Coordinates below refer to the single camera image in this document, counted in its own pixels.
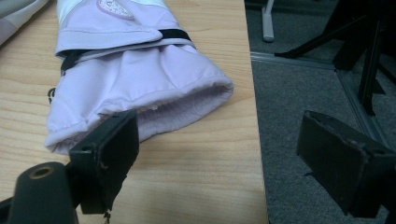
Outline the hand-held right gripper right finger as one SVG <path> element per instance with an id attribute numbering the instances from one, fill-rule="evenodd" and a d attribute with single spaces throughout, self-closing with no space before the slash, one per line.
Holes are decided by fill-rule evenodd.
<path id="1" fill-rule="evenodd" d="M 396 152 L 331 116 L 306 110 L 297 155 L 342 211 L 396 218 Z"/>

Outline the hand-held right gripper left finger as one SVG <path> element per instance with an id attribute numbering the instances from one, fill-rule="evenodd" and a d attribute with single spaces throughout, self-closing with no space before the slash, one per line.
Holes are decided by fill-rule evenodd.
<path id="1" fill-rule="evenodd" d="M 136 112 L 105 119 L 69 151 L 66 170 L 73 204 L 84 214 L 110 211 L 138 153 Z"/>

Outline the lilac and white ski glove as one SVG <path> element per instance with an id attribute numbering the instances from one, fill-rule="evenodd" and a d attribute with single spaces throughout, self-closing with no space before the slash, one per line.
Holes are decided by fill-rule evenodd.
<path id="1" fill-rule="evenodd" d="M 140 140 L 188 126 L 229 100 L 233 83 L 192 43 L 163 0 L 58 0 L 61 75 L 45 146 L 67 153 L 133 109 Z"/>

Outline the black tripod stand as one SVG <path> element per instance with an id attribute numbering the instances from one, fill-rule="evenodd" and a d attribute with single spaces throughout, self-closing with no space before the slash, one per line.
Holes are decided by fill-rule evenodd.
<path id="1" fill-rule="evenodd" d="M 333 59 L 336 69 L 350 70 L 364 59 L 358 99 L 372 116 L 373 95 L 380 92 L 376 82 L 380 56 L 396 57 L 396 0 L 338 0 L 321 35 L 280 56 L 296 59 L 334 39 L 344 42 Z"/>

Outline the metal floor rail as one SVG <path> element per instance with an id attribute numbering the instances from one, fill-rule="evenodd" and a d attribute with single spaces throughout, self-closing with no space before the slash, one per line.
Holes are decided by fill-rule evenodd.
<path id="1" fill-rule="evenodd" d="M 353 80 L 351 72 L 346 70 L 336 70 L 335 66 L 328 61 L 309 59 L 306 57 L 287 59 L 277 57 L 274 53 L 251 51 L 250 59 L 253 62 L 259 63 L 281 63 L 334 71 L 343 87 L 349 101 L 349 105 L 352 108 L 356 121 L 358 122 L 362 132 L 385 147 L 391 148 L 391 143 L 386 137 L 386 134 L 377 118 L 375 116 L 369 116 L 361 105 L 358 99 L 358 85 Z"/>

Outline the white metal table frame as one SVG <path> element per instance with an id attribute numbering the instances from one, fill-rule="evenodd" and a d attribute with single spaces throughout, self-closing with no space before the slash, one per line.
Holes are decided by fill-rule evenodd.
<path id="1" fill-rule="evenodd" d="M 272 43 L 275 40 L 272 9 L 275 0 L 267 0 L 267 3 L 262 7 L 262 39 L 264 42 Z"/>

